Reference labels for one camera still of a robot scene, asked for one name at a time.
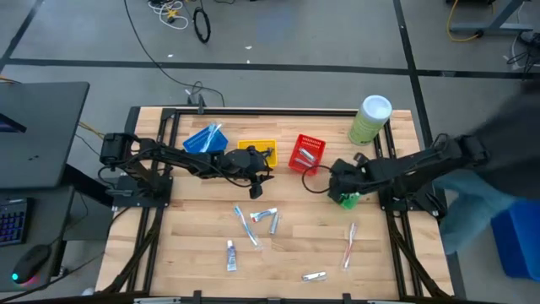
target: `plastic basket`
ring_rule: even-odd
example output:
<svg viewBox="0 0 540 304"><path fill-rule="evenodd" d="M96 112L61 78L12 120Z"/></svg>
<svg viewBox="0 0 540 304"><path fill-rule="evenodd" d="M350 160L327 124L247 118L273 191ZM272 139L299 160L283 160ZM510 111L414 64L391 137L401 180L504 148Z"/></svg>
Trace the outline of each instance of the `plastic basket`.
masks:
<svg viewBox="0 0 540 304"><path fill-rule="evenodd" d="M298 161L295 160L296 158L299 158L310 164L307 158L300 153L300 148L304 148L311 155L315 156L316 160L313 162L314 166L319 165L321 163L322 153L324 152L325 145L326 143L320 139L312 138L304 134L298 135L298 139L296 139L296 145L293 149L293 154L290 156L289 168L298 172L304 172L305 169L309 168L309 166L300 164ZM306 175L315 175L317 173L317 169L318 168L313 168L307 171Z"/></svg>
<svg viewBox="0 0 540 304"><path fill-rule="evenodd" d="M278 143L276 139L257 139L257 140L239 140L238 149L245 149L249 146L254 146L259 152L264 152L268 148L272 148L272 154L267 158L268 165L274 168L278 165Z"/></svg>
<svg viewBox="0 0 540 304"><path fill-rule="evenodd" d="M204 128L203 130L199 131L199 133L188 138L184 142L184 148L189 153L201 152L201 149L206 143L206 139L208 138L209 134L209 127ZM229 140L227 140L227 138L221 133L221 130L218 130L216 134L214 134L212 141L208 146L207 152L225 150L228 143Z"/></svg>
<svg viewBox="0 0 540 304"><path fill-rule="evenodd" d="M540 281L540 202L520 201L491 220L506 275Z"/></svg>

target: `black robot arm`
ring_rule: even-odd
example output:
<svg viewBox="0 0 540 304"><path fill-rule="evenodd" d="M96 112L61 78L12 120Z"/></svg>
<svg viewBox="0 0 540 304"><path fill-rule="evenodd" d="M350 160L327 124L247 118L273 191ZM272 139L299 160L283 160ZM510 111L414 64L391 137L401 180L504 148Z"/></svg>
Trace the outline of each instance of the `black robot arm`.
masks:
<svg viewBox="0 0 540 304"><path fill-rule="evenodd" d="M132 151L132 144L138 143L139 150ZM250 187L250 197L258 198L262 194L261 184L271 178L266 158L272 151L258 152L254 147L235 149L225 154L224 151L207 153L188 153L156 143L150 138L139 138L129 133L109 133L103 140L100 162L115 170L124 170L131 178L149 188L152 193L159 193L159 177L156 172L146 169L142 160L156 160L166 165L178 166L188 170L193 176L202 179L223 177L239 187ZM265 171L266 175L257 175ZM233 180L248 180L251 183L241 185Z"/></svg>
<svg viewBox="0 0 540 304"><path fill-rule="evenodd" d="M328 196L337 203L348 193L372 193L390 188L395 198L416 193L423 185L455 169L479 166L488 151L474 136L443 136L432 147L398 159L368 160L358 153L356 166L338 159L331 169Z"/></svg>

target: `red basket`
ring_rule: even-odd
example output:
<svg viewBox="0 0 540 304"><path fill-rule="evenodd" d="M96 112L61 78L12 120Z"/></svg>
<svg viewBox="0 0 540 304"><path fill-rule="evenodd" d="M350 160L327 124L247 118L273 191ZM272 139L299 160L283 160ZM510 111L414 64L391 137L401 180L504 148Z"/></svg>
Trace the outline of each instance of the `red basket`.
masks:
<svg viewBox="0 0 540 304"><path fill-rule="evenodd" d="M296 144L294 145L293 154L290 156L289 168L302 173L305 171L305 169L309 168L309 166L302 165L298 161L294 160L299 158L305 163L310 164L308 159L300 153L300 148L304 148L311 155L315 156L316 159L313 162L314 166L319 165L321 163L322 152L324 152L325 145L326 143L320 139L305 136L304 134L298 135L298 139L296 139ZM307 171L306 175L315 175L317 173L317 169L318 168L313 168Z"/></svg>

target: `keyboard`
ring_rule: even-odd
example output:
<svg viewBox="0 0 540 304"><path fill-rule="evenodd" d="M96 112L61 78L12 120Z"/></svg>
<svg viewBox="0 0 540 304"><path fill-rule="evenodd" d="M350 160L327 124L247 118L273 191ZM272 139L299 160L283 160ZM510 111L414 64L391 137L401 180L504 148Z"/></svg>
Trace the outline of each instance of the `keyboard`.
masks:
<svg viewBox="0 0 540 304"><path fill-rule="evenodd" d="M29 209L28 198L0 201L0 247L24 243Z"/></svg>

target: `blue box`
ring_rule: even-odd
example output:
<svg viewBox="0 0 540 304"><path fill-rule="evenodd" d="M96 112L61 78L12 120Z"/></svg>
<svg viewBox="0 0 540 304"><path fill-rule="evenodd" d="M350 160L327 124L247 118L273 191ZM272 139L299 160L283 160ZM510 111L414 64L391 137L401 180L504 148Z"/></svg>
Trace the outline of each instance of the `blue box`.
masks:
<svg viewBox="0 0 540 304"><path fill-rule="evenodd" d="M189 153L199 153L203 148L204 144L206 143L206 139L208 138L209 134L210 128L204 128L203 130L199 131L199 133L188 138L184 142L184 148ZM212 141L208 146L207 152L225 150L228 143L229 140L221 133L220 130L218 130L214 134Z"/></svg>
<svg viewBox="0 0 540 304"><path fill-rule="evenodd" d="M506 275L540 281L540 202L515 203L491 227Z"/></svg>

